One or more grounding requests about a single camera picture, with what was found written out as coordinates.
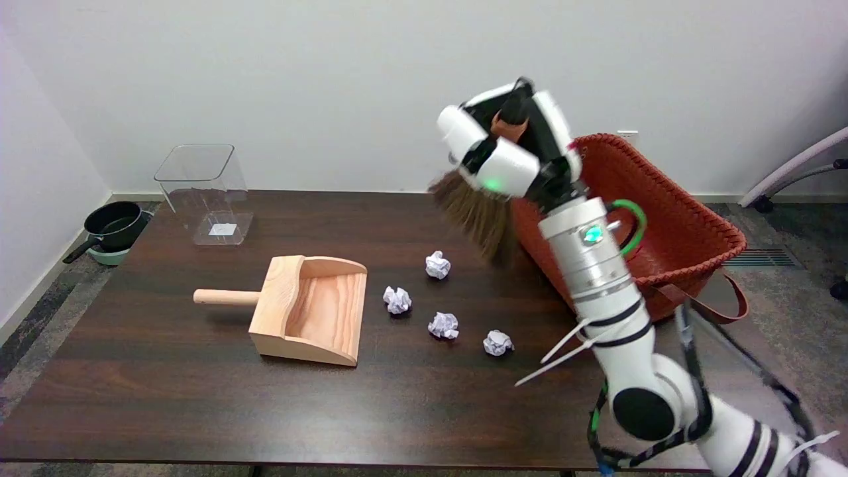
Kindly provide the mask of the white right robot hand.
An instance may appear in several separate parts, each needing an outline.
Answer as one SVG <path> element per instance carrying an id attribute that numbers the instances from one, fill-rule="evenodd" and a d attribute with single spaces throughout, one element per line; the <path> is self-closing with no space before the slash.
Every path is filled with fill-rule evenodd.
<path id="1" fill-rule="evenodd" d="M 584 161 L 562 109 L 524 76 L 446 106 L 436 124 L 474 190 L 524 198 L 543 212 L 586 195 Z"/>

